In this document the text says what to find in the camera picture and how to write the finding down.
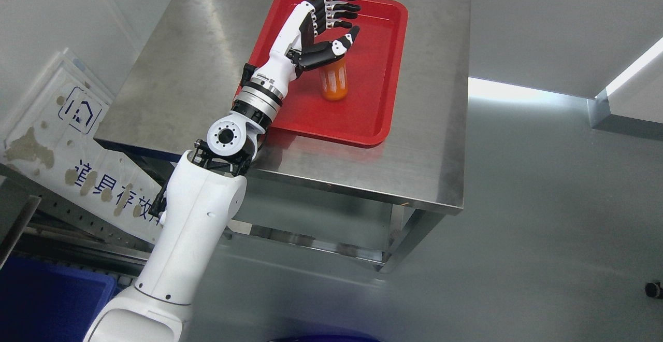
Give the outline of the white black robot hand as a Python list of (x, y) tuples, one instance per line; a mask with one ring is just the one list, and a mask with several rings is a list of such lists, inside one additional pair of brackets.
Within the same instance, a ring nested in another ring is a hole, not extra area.
[(270, 47), (267, 63), (243, 87), (280, 103), (289, 84), (302, 72), (343, 59), (356, 41), (359, 26), (351, 20), (357, 0), (303, 0), (297, 4)]

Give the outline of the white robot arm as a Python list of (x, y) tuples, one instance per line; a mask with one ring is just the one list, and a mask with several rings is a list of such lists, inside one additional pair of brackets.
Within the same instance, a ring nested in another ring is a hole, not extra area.
[(207, 151), (237, 160), (237, 175), (216, 174), (182, 154), (167, 184), (164, 227), (134, 285), (114, 297), (94, 319), (85, 341), (180, 341), (189, 334), (192, 302), (228, 222), (241, 207), (247, 179), (241, 168), (257, 155), (257, 136), (279, 113), (290, 63), (268, 61), (250, 77), (227, 116), (207, 132)]

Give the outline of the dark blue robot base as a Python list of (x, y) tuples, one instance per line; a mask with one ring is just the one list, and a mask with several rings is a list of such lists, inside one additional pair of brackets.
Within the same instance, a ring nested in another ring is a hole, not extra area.
[(272, 339), (273, 342), (379, 342), (380, 340), (371, 337), (363, 336), (350, 336), (350, 335), (301, 335), (282, 337), (279, 339)]

